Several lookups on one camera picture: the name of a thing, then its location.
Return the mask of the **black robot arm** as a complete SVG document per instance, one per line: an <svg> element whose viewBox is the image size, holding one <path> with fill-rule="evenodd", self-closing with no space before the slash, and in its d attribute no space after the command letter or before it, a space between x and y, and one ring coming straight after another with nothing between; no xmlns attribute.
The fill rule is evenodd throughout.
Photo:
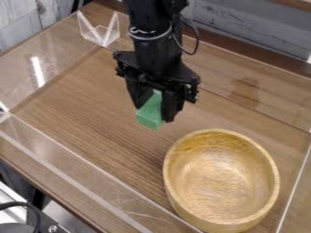
<svg viewBox="0 0 311 233"><path fill-rule="evenodd" d="M189 0L129 0L131 51L114 52L117 74L126 79L134 106L162 94L159 116L173 122L186 102L197 102L201 77L185 64L183 27L194 24L182 11Z"/></svg>

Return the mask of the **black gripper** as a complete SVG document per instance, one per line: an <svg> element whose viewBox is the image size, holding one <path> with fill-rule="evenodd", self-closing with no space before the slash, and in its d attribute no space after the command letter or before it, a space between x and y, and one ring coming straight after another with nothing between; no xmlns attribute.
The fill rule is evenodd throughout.
<svg viewBox="0 0 311 233"><path fill-rule="evenodd" d="M169 30L141 34L129 31L133 51L115 51L117 74L126 79L134 106L141 109L154 94L162 93L162 118L170 123L186 101L195 103L201 77L183 63L183 32Z"/></svg>

